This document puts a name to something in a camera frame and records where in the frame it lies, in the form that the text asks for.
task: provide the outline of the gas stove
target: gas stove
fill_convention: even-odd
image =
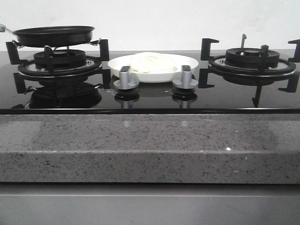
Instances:
[[[199,63],[193,73],[183,63],[180,76],[168,82],[139,82],[128,65],[115,76],[109,59],[136,52],[109,52],[106,39],[89,41],[100,49],[89,55],[45,45],[25,59],[21,44],[7,42],[12,65],[0,65],[0,113],[300,113],[300,41],[290,42],[296,50],[272,51],[245,48],[245,39],[226,51],[210,51],[218,41],[204,38],[201,51],[165,52]]]

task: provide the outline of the granite countertop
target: granite countertop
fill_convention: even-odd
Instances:
[[[0,182],[300,183],[298,114],[0,115]]]

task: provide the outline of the food on plate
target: food on plate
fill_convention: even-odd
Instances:
[[[131,69],[139,73],[167,73],[175,69],[175,63],[167,54],[142,52],[132,56]]]

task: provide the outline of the black frying pan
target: black frying pan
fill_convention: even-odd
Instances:
[[[88,43],[92,39],[94,27],[59,26],[37,27],[12,31],[21,45],[28,47],[63,47]],[[0,31],[10,31],[0,24]]]

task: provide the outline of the white wall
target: white wall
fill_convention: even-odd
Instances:
[[[11,30],[58,25],[94,26],[110,50],[198,50],[268,44],[294,48],[300,38],[300,0],[0,0],[0,23]],[[0,33],[0,51],[14,36]],[[80,49],[94,49],[82,45]]]

